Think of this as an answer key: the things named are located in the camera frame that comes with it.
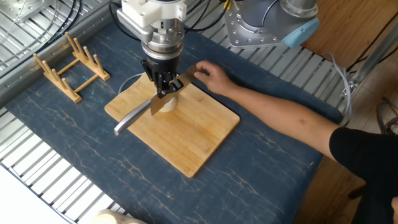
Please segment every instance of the person's arm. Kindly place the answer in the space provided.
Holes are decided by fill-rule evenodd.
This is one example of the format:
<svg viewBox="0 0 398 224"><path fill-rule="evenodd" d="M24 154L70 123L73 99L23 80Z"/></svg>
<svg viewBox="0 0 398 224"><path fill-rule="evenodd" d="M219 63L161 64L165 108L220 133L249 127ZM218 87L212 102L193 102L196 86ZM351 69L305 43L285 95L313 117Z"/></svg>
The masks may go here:
<svg viewBox="0 0 398 224"><path fill-rule="evenodd" d="M199 62L197 68L210 74L195 74L210 91L231 98L272 129L302 141L334 160L329 140L334 130L339 128L337 124L297 103L237 86L219 66L210 62Z"/></svg>

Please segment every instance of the robotic end effector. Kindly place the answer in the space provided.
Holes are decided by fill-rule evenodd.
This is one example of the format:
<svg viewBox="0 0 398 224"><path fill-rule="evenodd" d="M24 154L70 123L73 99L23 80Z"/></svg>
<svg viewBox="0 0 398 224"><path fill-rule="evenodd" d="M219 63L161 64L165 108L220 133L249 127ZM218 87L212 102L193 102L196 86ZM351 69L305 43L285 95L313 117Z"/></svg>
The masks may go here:
<svg viewBox="0 0 398 224"><path fill-rule="evenodd" d="M178 58L183 48L182 20L187 6L181 0L123 0L120 22L141 39L146 58L141 62L159 98L178 91Z"/></svg>

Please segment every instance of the silver knife handle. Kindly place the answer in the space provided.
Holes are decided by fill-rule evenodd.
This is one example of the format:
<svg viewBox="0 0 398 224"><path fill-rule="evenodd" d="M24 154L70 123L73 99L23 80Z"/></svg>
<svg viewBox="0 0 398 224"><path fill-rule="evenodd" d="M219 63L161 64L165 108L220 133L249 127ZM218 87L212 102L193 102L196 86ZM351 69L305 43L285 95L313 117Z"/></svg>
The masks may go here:
<svg viewBox="0 0 398 224"><path fill-rule="evenodd" d="M113 129L115 135L121 134L124 130L126 130L130 125L138 120L148 109L150 106L150 102L152 100L148 99L147 101L141 103L136 109L132 110L128 113L116 127Z"/></svg>

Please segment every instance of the bamboo cutting board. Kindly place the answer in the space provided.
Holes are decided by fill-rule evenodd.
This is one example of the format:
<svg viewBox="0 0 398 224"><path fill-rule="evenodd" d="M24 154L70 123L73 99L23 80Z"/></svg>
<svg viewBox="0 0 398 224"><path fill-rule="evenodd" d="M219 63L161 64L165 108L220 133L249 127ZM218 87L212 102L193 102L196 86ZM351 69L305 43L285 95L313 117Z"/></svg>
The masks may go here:
<svg viewBox="0 0 398 224"><path fill-rule="evenodd" d="M127 90L105 106L116 121L155 93L143 74ZM225 137L239 123L239 116L194 85L178 96L168 113L146 111L128 130L187 177L193 177Z"/></svg>

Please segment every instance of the finger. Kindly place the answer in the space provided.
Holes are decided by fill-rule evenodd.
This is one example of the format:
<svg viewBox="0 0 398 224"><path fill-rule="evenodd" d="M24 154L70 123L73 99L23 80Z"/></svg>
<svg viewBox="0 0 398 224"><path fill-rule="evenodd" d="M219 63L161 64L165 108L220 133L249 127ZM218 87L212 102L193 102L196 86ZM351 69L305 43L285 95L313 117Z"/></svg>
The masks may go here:
<svg viewBox="0 0 398 224"><path fill-rule="evenodd" d="M202 72L195 72L195 77L197 79L199 79L200 81L202 81L206 85L210 81L210 77L207 76L206 74L202 73Z"/></svg>
<svg viewBox="0 0 398 224"><path fill-rule="evenodd" d="M221 70L221 68L218 65L215 65L209 61L198 62L197 68L199 71L207 70L210 74L217 73Z"/></svg>

